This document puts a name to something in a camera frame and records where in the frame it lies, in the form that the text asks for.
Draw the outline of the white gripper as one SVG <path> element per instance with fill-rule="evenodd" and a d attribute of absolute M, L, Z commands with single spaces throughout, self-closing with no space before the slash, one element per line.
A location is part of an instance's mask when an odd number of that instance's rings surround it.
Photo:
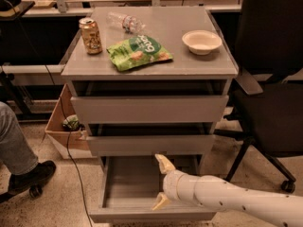
<path fill-rule="evenodd" d="M 156 160 L 162 174 L 167 174 L 163 181 L 163 190 L 160 192 L 152 207 L 152 211 L 159 210 L 171 203 L 181 201 L 196 204 L 194 194 L 197 177 L 175 170 L 174 164 L 163 154 L 156 154 Z"/>

